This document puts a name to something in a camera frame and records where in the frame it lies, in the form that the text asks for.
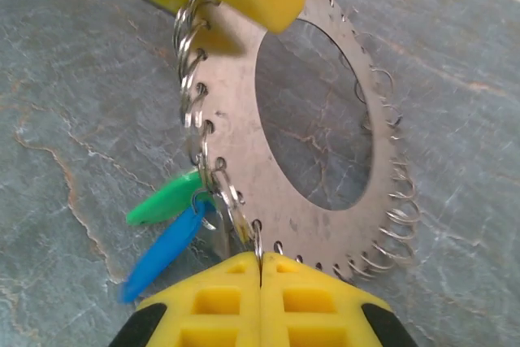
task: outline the plastic tag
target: plastic tag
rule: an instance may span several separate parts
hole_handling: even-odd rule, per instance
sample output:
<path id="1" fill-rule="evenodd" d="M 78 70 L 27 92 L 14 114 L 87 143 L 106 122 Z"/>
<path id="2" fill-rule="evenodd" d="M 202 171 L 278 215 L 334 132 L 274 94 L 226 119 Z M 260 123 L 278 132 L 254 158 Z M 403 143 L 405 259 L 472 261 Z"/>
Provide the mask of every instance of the plastic tag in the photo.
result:
<path id="1" fill-rule="evenodd" d="M 214 210 L 209 202 L 195 201 L 186 209 L 139 259 L 123 284 L 121 301 L 134 301 L 161 272 L 188 247 L 202 225 L 202 219 Z"/>
<path id="2" fill-rule="evenodd" d="M 189 208 L 192 194 L 202 187 L 198 171 L 172 180 L 146 201 L 127 214 L 127 224 L 161 223 Z M 201 199 L 209 201 L 210 196 L 202 194 Z"/>

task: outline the grey stone surface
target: grey stone surface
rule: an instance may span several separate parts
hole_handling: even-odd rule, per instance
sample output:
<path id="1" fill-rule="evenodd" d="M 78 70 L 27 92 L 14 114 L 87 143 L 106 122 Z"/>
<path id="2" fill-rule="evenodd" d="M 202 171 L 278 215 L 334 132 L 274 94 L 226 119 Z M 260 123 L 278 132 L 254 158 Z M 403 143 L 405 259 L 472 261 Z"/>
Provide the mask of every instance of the grey stone surface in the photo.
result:
<path id="1" fill-rule="evenodd" d="M 421 346 L 518 345 L 520 6 L 336 1 L 396 79 L 424 211 L 417 264 L 360 285 Z M 163 225 L 124 215 L 189 169 L 171 22 L 140 0 L 0 0 L 1 346 L 107 345 L 132 312 L 118 284 Z M 271 148 L 325 207 L 355 202 L 370 171 L 352 87 L 304 24 L 262 45 Z M 199 238 L 147 294 L 216 261 Z"/>

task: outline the metal disc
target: metal disc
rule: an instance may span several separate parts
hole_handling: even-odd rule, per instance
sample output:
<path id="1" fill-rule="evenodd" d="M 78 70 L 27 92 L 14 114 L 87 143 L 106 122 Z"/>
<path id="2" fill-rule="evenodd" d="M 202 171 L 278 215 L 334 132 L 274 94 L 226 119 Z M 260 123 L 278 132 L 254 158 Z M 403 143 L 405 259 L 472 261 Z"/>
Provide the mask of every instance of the metal disc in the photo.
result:
<path id="1" fill-rule="evenodd" d="M 209 94 L 203 115 L 214 125 L 207 137 L 210 168 L 224 158 L 227 173 L 244 199 L 249 222 L 262 222 L 262 242 L 273 250 L 281 242 L 284 254 L 348 280 L 352 265 L 363 268 L 362 257 L 374 253 L 379 227 L 388 223 L 388 196 L 395 189 L 392 160 L 395 146 L 383 103 L 375 91 L 371 58 L 356 42 L 352 24 L 330 0 L 306 0 L 298 17 L 326 33 L 347 58 L 366 100 L 372 132 L 372 167 L 364 194 L 347 210 L 325 210 L 305 199 L 276 162 L 262 129 L 255 91 L 258 51 L 266 30 L 221 4 L 207 11 L 218 33 L 208 59 L 197 72 Z"/>

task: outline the green plastic tag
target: green plastic tag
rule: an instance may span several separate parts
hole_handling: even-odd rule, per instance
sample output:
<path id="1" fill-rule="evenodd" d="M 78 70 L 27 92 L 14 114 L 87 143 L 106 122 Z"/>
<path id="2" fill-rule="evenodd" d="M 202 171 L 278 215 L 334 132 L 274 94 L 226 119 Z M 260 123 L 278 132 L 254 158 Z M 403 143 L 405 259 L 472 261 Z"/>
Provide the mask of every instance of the green plastic tag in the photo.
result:
<path id="1" fill-rule="evenodd" d="M 127 214 L 127 224 L 161 223 L 177 217 L 191 206 L 192 195 L 202 188 L 198 171 L 190 172 L 172 180 L 154 195 Z M 211 201 L 208 194 L 201 195 L 201 201 Z"/>

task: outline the black rubber grip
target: black rubber grip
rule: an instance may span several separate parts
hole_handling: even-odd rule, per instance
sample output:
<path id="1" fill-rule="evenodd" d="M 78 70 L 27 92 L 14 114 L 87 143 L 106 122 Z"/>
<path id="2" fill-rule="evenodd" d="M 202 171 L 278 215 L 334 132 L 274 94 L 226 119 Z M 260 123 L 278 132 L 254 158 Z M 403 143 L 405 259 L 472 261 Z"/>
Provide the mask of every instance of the black rubber grip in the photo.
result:
<path id="1" fill-rule="evenodd" d="M 392 312 L 374 304 L 363 304 L 362 309 L 383 347 L 418 347 Z"/>
<path id="2" fill-rule="evenodd" d="M 166 312 L 165 304 L 138 310 L 123 325 L 108 347 L 146 347 Z"/>

